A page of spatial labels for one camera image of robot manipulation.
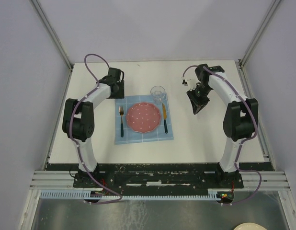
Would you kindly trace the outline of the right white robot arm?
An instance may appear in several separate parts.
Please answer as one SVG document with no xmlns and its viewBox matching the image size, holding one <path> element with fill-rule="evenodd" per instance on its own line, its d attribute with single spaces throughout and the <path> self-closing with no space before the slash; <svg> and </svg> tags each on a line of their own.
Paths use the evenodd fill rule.
<svg viewBox="0 0 296 230">
<path fill-rule="evenodd" d="M 226 187 L 241 171 L 238 162 L 244 142 L 258 135 L 259 104 L 255 98 L 248 98 L 239 92 L 228 80 L 221 66 L 201 64 L 194 65 L 193 68 L 197 79 L 182 78 L 182 84 L 189 88 L 187 96 L 193 114 L 196 115 L 205 108 L 210 101 L 208 94 L 211 91 L 215 91 L 227 107 L 223 120 L 227 140 L 214 176 L 219 187 Z"/>
</svg>

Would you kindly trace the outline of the clear plastic cup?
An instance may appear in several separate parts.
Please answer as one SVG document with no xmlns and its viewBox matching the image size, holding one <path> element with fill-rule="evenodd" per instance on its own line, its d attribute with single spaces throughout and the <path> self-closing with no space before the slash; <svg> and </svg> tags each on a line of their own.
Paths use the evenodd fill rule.
<svg viewBox="0 0 296 230">
<path fill-rule="evenodd" d="M 164 101 L 166 91 L 162 86 L 154 86 L 151 88 L 150 94 L 155 104 L 161 104 Z"/>
</svg>

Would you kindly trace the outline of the blue checked cloth placemat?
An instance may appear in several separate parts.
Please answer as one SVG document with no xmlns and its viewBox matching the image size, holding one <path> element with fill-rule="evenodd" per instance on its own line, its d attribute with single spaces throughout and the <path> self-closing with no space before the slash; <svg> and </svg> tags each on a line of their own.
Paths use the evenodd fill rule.
<svg viewBox="0 0 296 230">
<path fill-rule="evenodd" d="M 161 112 L 161 123 L 160 125 L 152 132 L 145 134 L 134 132 L 130 129 L 126 122 L 126 114 L 128 109 L 136 104 L 141 102 L 148 102 L 154 104 Z M 162 104 L 165 104 L 167 112 L 167 127 L 168 133 L 164 131 L 164 122 L 163 122 L 163 110 Z M 123 123 L 124 123 L 124 136 L 121 137 L 121 116 L 119 114 L 119 106 L 124 108 Z M 171 127 L 171 117 L 170 110 L 168 106 L 167 96 L 165 96 L 163 103 L 155 104 L 151 95 L 135 95 L 135 96 L 126 96 L 124 99 L 115 100 L 115 144 L 130 144 L 130 143 L 139 143 L 139 142 L 150 142 L 150 141 L 163 141 L 163 140 L 173 140 L 173 131 Z"/>
</svg>

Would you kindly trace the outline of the green handled gold knife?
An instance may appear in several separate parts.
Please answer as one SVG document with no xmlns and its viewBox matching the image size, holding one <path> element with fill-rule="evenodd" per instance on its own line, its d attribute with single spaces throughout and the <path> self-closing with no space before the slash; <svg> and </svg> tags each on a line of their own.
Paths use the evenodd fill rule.
<svg viewBox="0 0 296 230">
<path fill-rule="evenodd" d="M 163 110 L 163 122 L 164 122 L 164 131 L 167 134 L 168 133 L 168 127 L 167 127 L 167 112 L 166 112 L 166 107 L 165 104 L 162 104 L 162 110 Z"/>
</svg>

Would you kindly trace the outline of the green handled gold fork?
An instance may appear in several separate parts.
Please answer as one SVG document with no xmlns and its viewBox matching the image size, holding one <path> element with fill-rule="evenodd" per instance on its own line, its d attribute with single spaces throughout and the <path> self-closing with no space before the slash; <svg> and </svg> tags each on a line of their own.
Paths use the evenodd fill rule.
<svg viewBox="0 0 296 230">
<path fill-rule="evenodd" d="M 123 137 L 124 136 L 124 123 L 123 123 L 124 108 L 122 106 L 119 106 L 119 114 L 121 116 L 121 131 L 120 131 L 120 135 L 121 135 L 121 137 Z"/>
</svg>

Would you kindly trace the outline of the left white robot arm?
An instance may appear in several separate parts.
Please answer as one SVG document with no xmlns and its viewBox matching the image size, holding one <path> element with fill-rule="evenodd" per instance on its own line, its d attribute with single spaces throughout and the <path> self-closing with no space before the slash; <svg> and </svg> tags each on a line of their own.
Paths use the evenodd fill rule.
<svg viewBox="0 0 296 230">
<path fill-rule="evenodd" d="M 95 172 L 98 165 L 93 153 L 91 137 L 95 129 L 94 110 L 106 99 L 125 97 L 125 73 L 109 68 L 108 74 L 98 80 L 94 87 L 81 99 L 67 99 L 65 102 L 62 130 L 74 143 L 79 160 L 79 170 L 86 173 L 84 182 L 91 187 L 101 181 Z"/>
</svg>

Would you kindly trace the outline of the pink dotted plate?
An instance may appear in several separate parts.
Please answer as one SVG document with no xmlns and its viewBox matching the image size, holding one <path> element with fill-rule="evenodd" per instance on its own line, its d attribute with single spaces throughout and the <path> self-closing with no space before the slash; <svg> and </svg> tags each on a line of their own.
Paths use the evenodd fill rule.
<svg viewBox="0 0 296 230">
<path fill-rule="evenodd" d="M 160 125 L 161 118 L 160 110 L 148 102 L 135 103 L 126 114 L 128 127 L 142 134 L 154 131 Z"/>
</svg>

